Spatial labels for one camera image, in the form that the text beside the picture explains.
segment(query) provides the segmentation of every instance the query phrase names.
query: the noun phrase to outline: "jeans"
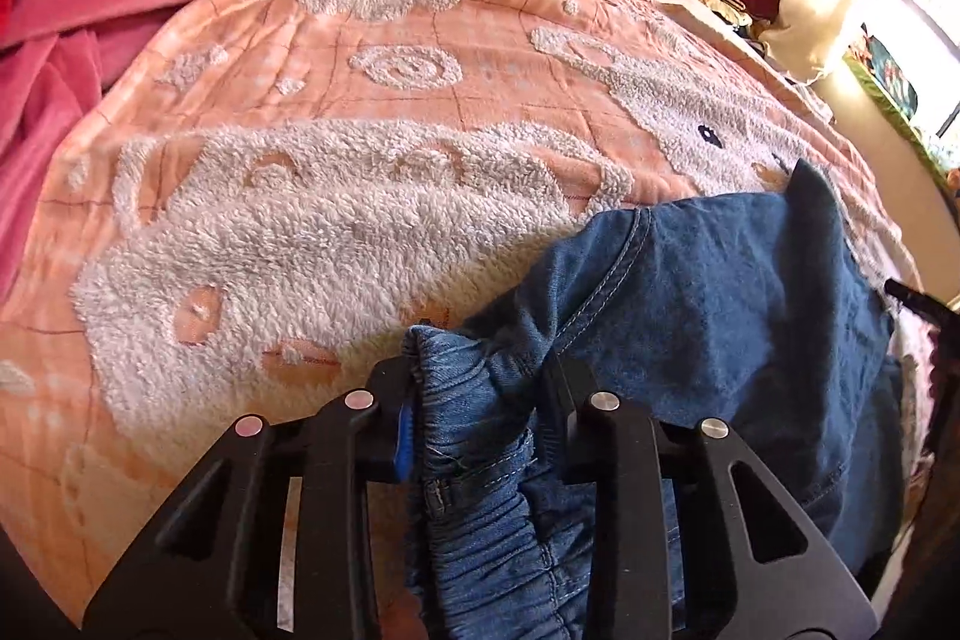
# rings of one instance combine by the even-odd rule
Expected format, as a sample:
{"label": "jeans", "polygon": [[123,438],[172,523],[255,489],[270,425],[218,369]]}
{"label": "jeans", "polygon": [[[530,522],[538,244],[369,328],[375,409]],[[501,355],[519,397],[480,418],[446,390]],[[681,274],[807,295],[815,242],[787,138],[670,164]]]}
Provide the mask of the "jeans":
{"label": "jeans", "polygon": [[463,327],[411,328],[422,405],[410,579],[428,631],[582,634],[594,492],[563,485],[535,447],[550,351],[660,420],[727,420],[856,572],[901,518],[891,333],[829,186],[803,161],[783,194],[597,215]]}

